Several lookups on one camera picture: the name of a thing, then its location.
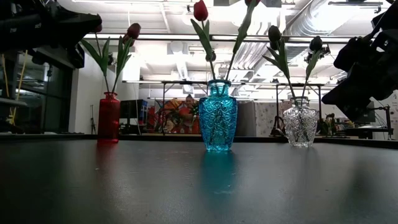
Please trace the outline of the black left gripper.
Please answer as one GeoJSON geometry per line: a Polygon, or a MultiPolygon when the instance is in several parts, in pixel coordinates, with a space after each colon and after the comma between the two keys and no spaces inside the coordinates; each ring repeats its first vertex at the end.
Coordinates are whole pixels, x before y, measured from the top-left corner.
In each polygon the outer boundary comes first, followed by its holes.
{"type": "Polygon", "coordinates": [[[56,1],[47,7],[42,0],[30,0],[42,21],[42,27],[50,34],[50,46],[59,45],[67,51],[67,58],[75,68],[84,67],[84,53],[79,47],[79,41],[86,34],[102,26],[99,14],[84,14],[69,11],[56,1]]]}

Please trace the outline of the bunch of tulips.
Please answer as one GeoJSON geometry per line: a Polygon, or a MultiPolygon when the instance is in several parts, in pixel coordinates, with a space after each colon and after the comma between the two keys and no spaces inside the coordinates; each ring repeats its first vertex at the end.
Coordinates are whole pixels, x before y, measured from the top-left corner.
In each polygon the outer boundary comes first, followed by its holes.
{"type": "Polygon", "coordinates": [[[130,25],[127,29],[127,32],[125,33],[125,35],[127,34],[130,38],[133,39],[132,42],[132,46],[134,45],[135,40],[139,37],[139,34],[141,33],[141,26],[138,23],[133,23],[132,25],[130,25]]]}

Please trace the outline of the black artificial tulip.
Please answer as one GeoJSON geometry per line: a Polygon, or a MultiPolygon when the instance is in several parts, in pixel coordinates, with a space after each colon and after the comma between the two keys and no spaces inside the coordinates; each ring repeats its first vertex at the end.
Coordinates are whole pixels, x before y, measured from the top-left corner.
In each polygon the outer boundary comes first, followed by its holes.
{"type": "Polygon", "coordinates": [[[311,72],[315,68],[315,65],[317,64],[317,61],[320,57],[322,46],[323,46],[323,41],[321,40],[320,36],[314,37],[312,39],[312,41],[310,42],[309,48],[312,51],[312,57],[309,60],[309,63],[306,68],[306,77],[305,77],[305,83],[303,86],[302,96],[304,96],[304,94],[305,94],[305,89],[308,84],[308,79],[309,79],[311,72]]]}
{"type": "Polygon", "coordinates": [[[274,66],[276,66],[284,74],[288,81],[292,96],[295,98],[296,96],[294,93],[294,89],[290,81],[290,72],[287,63],[287,55],[285,52],[285,41],[282,38],[282,34],[280,33],[279,28],[276,26],[271,26],[268,30],[268,38],[270,41],[270,47],[267,47],[267,49],[271,53],[273,58],[270,58],[266,55],[262,55],[262,57],[274,66]]]}

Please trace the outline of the bright red artificial tulip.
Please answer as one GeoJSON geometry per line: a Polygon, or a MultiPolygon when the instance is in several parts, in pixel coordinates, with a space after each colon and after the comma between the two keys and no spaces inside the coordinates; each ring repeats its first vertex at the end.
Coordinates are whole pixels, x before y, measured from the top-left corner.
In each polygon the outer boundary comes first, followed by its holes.
{"type": "MultiPolygon", "coordinates": [[[[200,43],[206,54],[211,54],[212,48],[210,44],[210,22],[208,21],[208,10],[203,0],[199,0],[193,5],[194,19],[190,19],[192,26],[197,33],[200,43]]],[[[215,70],[213,62],[210,63],[211,75],[215,80],[215,70]]]]}
{"type": "Polygon", "coordinates": [[[235,58],[243,40],[247,37],[247,32],[251,25],[253,11],[256,8],[256,6],[260,3],[260,1],[261,0],[244,0],[245,4],[247,6],[246,15],[242,21],[242,24],[240,25],[240,27],[238,29],[238,35],[237,35],[237,38],[236,38],[236,41],[235,41],[235,44],[233,47],[233,55],[232,55],[231,61],[229,63],[229,67],[228,67],[228,71],[225,76],[225,80],[229,79],[229,73],[233,66],[234,58],[235,58]]]}

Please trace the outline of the clear cut glass vase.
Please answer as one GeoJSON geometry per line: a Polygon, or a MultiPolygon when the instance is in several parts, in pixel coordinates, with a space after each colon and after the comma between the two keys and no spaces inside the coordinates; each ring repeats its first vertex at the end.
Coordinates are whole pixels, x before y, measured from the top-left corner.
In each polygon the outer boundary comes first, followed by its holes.
{"type": "Polygon", "coordinates": [[[309,107],[306,96],[291,98],[292,106],[283,112],[285,132],[293,147],[311,147],[317,132],[318,111],[309,107]]]}

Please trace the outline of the red glass vase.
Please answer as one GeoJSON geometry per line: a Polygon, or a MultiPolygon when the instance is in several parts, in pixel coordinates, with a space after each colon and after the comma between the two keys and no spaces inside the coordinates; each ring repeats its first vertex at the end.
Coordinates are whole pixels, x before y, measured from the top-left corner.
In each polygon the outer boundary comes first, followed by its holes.
{"type": "Polygon", "coordinates": [[[99,101],[98,142],[116,144],[119,142],[119,119],[121,102],[115,92],[105,92],[99,101]]]}

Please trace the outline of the blue cut glass vase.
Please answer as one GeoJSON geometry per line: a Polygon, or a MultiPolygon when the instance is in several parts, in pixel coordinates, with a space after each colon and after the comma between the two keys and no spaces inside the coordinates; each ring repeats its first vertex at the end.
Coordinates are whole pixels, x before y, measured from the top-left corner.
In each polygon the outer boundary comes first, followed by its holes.
{"type": "Polygon", "coordinates": [[[209,95],[199,100],[200,131],[208,151],[229,151],[236,132],[238,103],[229,95],[231,82],[211,80],[209,95]]]}

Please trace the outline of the dark background desk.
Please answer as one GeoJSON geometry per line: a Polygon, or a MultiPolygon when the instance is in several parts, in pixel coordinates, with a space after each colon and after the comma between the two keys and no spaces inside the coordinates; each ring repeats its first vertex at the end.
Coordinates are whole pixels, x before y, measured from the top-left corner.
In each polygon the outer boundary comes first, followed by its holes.
{"type": "Polygon", "coordinates": [[[394,129],[387,126],[365,125],[358,128],[346,128],[343,132],[346,136],[356,136],[359,139],[373,139],[374,133],[387,133],[391,137],[394,134],[394,129]]]}

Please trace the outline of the long ceiling light strip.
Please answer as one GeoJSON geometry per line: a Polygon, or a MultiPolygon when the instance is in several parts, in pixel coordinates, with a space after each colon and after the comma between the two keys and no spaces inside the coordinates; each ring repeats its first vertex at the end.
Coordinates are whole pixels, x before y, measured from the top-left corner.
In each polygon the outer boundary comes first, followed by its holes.
{"type": "MultiPolygon", "coordinates": [[[[87,34],[85,35],[85,39],[113,39],[118,40],[120,34],[87,34]]],[[[234,42],[236,40],[236,35],[210,35],[211,41],[217,42],[234,42]]],[[[294,43],[307,43],[310,42],[313,37],[309,36],[284,36],[287,42],[294,43]]],[[[195,34],[141,34],[138,38],[139,40],[187,40],[187,41],[196,41],[199,40],[199,37],[195,34]]],[[[327,44],[343,44],[347,43],[350,40],[350,37],[335,37],[335,36],[326,36],[321,37],[321,40],[327,44]]],[[[266,35],[249,35],[245,38],[245,42],[268,42],[269,38],[266,35]]]]}

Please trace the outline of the yellow stick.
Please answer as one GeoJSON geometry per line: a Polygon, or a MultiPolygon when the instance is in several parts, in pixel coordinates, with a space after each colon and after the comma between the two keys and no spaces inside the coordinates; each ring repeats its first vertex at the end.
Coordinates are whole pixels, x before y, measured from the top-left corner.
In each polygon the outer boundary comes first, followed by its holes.
{"type": "MultiPolygon", "coordinates": [[[[19,97],[20,97],[20,93],[21,93],[22,80],[23,80],[24,72],[25,72],[25,66],[26,66],[26,62],[27,62],[27,56],[28,56],[28,50],[25,50],[24,63],[22,65],[22,71],[21,71],[21,76],[20,76],[20,79],[19,79],[19,84],[18,84],[18,89],[17,89],[17,96],[16,96],[16,101],[18,103],[19,103],[19,97]]],[[[14,107],[14,111],[12,112],[12,120],[11,120],[11,124],[13,124],[13,125],[15,125],[16,110],[17,110],[17,107],[14,107]]]]}

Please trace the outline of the dark background monitor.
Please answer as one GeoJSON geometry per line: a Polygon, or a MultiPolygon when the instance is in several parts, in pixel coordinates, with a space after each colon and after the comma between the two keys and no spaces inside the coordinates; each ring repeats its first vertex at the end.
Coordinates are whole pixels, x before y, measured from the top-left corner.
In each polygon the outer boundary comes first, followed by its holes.
{"type": "Polygon", "coordinates": [[[147,118],[147,101],[145,100],[124,100],[121,101],[120,118],[138,119],[139,124],[144,124],[147,118]]]}

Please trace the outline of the person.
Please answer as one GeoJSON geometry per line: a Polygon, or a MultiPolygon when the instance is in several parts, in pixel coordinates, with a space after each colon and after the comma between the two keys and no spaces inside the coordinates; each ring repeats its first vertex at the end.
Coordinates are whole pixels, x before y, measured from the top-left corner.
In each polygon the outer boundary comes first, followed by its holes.
{"type": "Polygon", "coordinates": [[[191,113],[195,100],[191,95],[188,95],[183,102],[183,106],[179,109],[178,114],[181,122],[176,124],[172,130],[173,133],[180,134],[199,134],[199,120],[191,113]]]}

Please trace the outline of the black metal table frame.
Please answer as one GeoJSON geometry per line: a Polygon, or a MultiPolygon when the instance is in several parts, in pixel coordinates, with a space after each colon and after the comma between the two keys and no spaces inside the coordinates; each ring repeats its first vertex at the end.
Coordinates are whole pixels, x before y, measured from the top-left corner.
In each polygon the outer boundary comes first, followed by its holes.
{"type": "MultiPolygon", "coordinates": [[[[97,135],[91,134],[0,134],[0,143],[6,141],[50,141],[50,140],[97,140],[97,135]]],[[[201,136],[163,135],[121,135],[122,141],[166,141],[166,142],[202,142],[201,136]]],[[[234,142],[245,143],[288,143],[286,138],[235,137],[234,142]]],[[[350,138],[315,138],[314,143],[341,144],[350,146],[374,147],[398,150],[398,141],[350,138]]]]}

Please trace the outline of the silver ventilation duct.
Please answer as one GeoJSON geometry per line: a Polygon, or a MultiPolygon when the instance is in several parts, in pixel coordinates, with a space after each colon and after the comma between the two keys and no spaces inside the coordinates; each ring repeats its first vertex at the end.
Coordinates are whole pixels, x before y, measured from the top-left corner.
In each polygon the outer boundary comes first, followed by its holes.
{"type": "MultiPolygon", "coordinates": [[[[342,26],[346,19],[337,18],[336,6],[329,5],[333,0],[307,0],[304,10],[290,22],[280,26],[280,31],[289,36],[327,36],[342,26]]],[[[262,35],[271,25],[283,16],[283,10],[267,8],[260,3],[254,10],[249,32],[262,35]]],[[[269,46],[268,42],[246,42],[241,44],[234,62],[235,69],[252,69],[260,60],[261,54],[269,46]]]]}

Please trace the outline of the black ceiling rail fixture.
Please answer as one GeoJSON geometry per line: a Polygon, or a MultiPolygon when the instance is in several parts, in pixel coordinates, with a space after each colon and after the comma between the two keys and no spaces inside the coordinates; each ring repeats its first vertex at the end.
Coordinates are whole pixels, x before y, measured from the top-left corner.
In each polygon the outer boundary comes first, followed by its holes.
{"type": "Polygon", "coordinates": [[[369,1],[328,1],[330,6],[349,6],[349,7],[359,7],[359,8],[375,8],[374,13],[377,14],[381,12],[383,2],[369,2],[369,1]]]}

